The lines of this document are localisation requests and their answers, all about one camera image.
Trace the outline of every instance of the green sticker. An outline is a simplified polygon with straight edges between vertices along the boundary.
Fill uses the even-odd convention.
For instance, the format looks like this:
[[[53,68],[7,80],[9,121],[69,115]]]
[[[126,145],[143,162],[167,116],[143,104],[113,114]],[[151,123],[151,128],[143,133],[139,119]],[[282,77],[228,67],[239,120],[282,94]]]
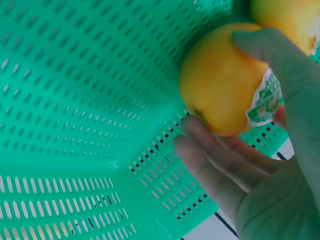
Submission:
[[[248,125],[258,127],[270,123],[276,115],[281,100],[280,83],[269,68],[254,93],[251,108],[246,111]]]

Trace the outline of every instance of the green plastic basket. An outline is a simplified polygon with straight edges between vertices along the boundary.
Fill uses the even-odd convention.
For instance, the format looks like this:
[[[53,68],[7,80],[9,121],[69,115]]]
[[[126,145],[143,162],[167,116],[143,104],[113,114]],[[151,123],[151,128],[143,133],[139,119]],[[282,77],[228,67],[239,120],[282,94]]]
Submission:
[[[178,74],[246,4],[0,0],[0,239],[177,240],[213,214],[173,150]],[[288,138],[241,137],[269,156]]]

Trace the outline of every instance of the yellow orange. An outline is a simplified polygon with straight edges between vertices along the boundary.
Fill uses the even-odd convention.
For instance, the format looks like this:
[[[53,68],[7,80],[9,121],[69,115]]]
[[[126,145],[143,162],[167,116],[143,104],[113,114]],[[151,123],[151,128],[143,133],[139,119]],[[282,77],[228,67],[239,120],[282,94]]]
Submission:
[[[315,47],[320,0],[251,0],[253,20],[282,31],[305,54]]]
[[[226,24],[201,39],[183,63],[182,99],[216,134],[231,136],[248,129],[246,110],[268,65],[235,47],[232,32],[260,29],[253,23]]]

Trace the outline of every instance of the hand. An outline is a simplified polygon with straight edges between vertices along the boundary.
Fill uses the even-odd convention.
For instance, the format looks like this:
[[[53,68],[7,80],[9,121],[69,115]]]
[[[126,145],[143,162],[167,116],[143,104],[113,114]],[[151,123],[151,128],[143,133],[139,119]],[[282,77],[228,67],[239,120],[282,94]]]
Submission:
[[[194,117],[175,140],[185,167],[235,223],[241,240],[320,239],[320,67],[282,33],[233,34],[246,54],[268,62],[285,101],[277,122],[296,155],[271,159],[237,137],[216,137]]]

